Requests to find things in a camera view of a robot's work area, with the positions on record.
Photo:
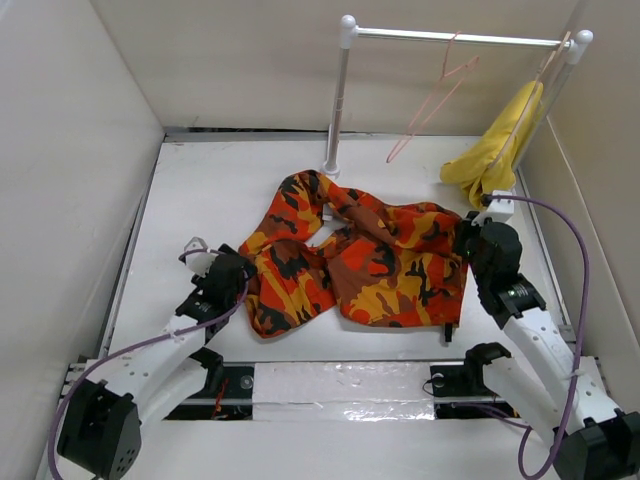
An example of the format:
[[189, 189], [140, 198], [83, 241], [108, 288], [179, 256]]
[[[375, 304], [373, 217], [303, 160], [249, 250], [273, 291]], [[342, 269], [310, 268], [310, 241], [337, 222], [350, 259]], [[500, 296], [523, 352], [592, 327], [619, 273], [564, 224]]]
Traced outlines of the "orange camouflage trousers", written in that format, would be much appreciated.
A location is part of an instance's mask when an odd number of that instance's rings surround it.
[[461, 217], [432, 202], [390, 205], [305, 170], [286, 177], [240, 253], [254, 266], [245, 305], [264, 339], [337, 307], [379, 328], [456, 327], [468, 264]]

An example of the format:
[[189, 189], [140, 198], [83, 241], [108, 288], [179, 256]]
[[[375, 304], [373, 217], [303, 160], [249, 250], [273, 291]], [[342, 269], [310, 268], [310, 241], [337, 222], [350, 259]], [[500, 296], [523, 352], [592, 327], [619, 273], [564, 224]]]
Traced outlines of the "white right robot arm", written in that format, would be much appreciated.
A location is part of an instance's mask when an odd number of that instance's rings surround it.
[[561, 479], [623, 479], [639, 472], [639, 415], [625, 412], [579, 367], [546, 304], [519, 271], [522, 245], [510, 225], [472, 211], [454, 250], [469, 263], [482, 307], [533, 368], [499, 343], [468, 350], [462, 381], [502, 397], [543, 440]]

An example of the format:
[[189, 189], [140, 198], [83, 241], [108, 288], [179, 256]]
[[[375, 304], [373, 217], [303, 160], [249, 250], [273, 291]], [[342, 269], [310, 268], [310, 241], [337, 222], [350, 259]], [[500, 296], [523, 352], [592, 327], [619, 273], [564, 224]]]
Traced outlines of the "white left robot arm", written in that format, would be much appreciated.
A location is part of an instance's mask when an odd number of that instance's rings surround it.
[[222, 388], [223, 358], [207, 345], [244, 303], [256, 270], [226, 244], [195, 242], [179, 259], [194, 288], [161, 333], [87, 366], [60, 402], [47, 444], [53, 478], [60, 458], [96, 479], [123, 478], [151, 426], [188, 397]]

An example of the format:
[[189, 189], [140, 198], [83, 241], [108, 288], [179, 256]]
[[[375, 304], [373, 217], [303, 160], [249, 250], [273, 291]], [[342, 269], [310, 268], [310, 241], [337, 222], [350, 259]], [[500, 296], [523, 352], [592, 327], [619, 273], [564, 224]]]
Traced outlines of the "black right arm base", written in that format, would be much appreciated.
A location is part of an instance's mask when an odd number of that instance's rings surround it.
[[477, 385], [461, 363], [432, 364], [422, 390], [433, 399], [437, 420], [493, 419], [518, 429], [527, 428], [513, 407]]

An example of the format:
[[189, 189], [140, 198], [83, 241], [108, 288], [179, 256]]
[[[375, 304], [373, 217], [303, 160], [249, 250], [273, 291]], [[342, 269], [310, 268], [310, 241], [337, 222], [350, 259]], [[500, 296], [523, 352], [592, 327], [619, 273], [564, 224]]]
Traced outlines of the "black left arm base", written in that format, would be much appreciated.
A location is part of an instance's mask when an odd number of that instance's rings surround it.
[[170, 421], [236, 421], [253, 417], [255, 365], [228, 363], [216, 392], [203, 390], [184, 400], [166, 417]]

